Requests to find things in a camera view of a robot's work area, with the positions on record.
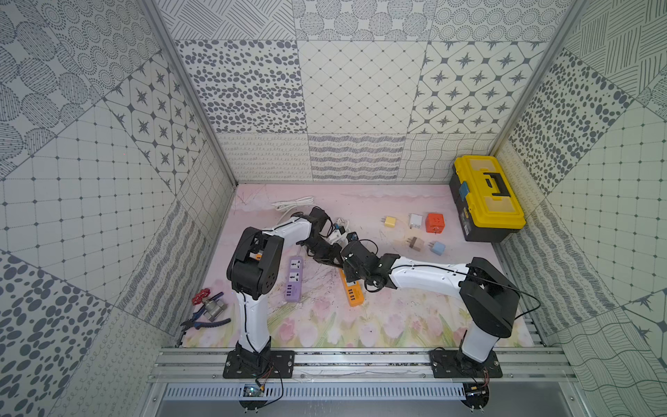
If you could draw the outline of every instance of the white cable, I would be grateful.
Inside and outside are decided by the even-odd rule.
[[[307,197],[301,197],[295,200],[276,201],[275,203],[271,203],[271,205],[277,212],[283,213],[283,215],[278,220],[278,223],[280,223],[291,210],[304,205],[315,205],[315,199],[312,195],[309,195]]]

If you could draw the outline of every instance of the orange power adapter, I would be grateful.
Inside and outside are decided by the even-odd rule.
[[[442,233],[445,228],[445,218],[439,213],[429,213],[426,216],[426,231],[428,233]]]

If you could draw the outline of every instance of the purple power strip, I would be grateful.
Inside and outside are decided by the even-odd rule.
[[[303,278],[303,258],[292,256],[289,259],[287,270],[287,285],[285,286],[285,301],[299,302],[301,299],[301,279]]]

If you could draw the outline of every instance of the toolbox handle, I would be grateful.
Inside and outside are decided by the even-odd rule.
[[[507,189],[505,181],[503,181],[500,172],[485,172],[484,175],[488,175],[496,181],[496,185],[498,186],[498,191],[500,191],[500,193],[493,193],[492,195],[495,195],[496,197],[511,197],[510,191]]]

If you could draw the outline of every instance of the yellow toolbox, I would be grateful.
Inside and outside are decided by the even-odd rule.
[[[450,188],[466,240],[496,243],[524,227],[524,211],[495,157],[465,155],[454,167]]]

